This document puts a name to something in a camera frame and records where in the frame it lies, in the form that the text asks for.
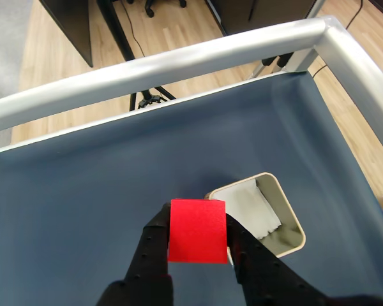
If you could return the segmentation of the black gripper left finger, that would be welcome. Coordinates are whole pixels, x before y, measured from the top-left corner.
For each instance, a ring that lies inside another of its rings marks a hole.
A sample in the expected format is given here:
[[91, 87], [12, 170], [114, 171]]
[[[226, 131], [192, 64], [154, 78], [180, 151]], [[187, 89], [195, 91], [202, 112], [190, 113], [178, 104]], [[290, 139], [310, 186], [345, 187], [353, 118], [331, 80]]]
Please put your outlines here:
[[143, 227], [138, 246], [124, 278], [126, 282], [170, 277], [168, 273], [169, 234], [170, 203], [165, 203]]

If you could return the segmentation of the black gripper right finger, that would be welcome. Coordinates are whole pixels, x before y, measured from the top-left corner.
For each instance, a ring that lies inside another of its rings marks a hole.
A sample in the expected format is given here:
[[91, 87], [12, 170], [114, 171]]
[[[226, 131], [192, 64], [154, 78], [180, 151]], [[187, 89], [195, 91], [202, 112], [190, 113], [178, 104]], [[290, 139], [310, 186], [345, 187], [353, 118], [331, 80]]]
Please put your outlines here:
[[247, 305], [328, 305], [308, 284], [230, 215], [227, 245]]

